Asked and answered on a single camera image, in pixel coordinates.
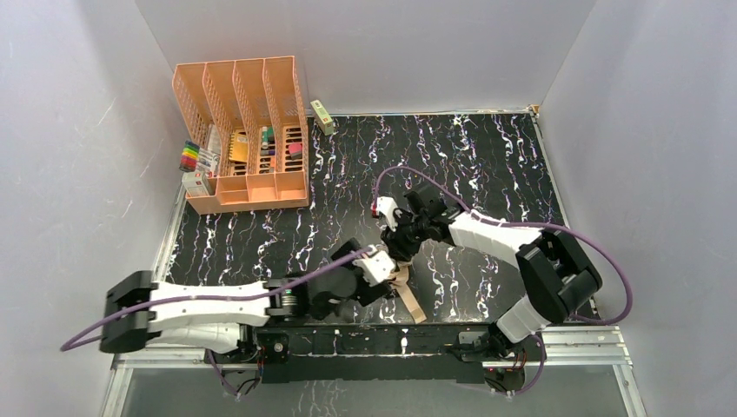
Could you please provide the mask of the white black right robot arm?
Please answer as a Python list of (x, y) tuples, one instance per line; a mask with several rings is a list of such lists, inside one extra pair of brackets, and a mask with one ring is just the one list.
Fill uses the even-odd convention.
[(580, 243), (556, 226), (511, 227), (459, 202), (446, 202), (427, 184), (405, 194), (408, 209), (380, 196), (372, 215), (386, 227), (388, 256), (407, 263), (425, 241), (473, 249), (506, 262), (520, 273), (525, 294), (495, 319), (489, 333), (512, 346), (550, 324), (561, 324), (602, 287), (602, 279)]

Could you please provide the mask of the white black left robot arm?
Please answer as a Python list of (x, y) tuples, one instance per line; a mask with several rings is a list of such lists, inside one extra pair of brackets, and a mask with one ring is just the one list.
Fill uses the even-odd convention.
[(370, 304), (391, 292), (398, 265), (389, 254), (351, 240), (333, 261), (309, 273), (234, 286), (187, 286), (136, 271), (109, 289), (100, 351), (132, 353), (174, 344), (228, 354), (249, 328), (321, 321), (343, 302)]

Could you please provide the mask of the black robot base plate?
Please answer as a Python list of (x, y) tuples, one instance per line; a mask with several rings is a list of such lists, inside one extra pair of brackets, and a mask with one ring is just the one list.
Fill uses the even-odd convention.
[(226, 370), (254, 365), (263, 383), (451, 380), (482, 384), (492, 369), (522, 368), (543, 358), (528, 336), (508, 346), (488, 323), (348, 324), (244, 327), (234, 347), (206, 354)]

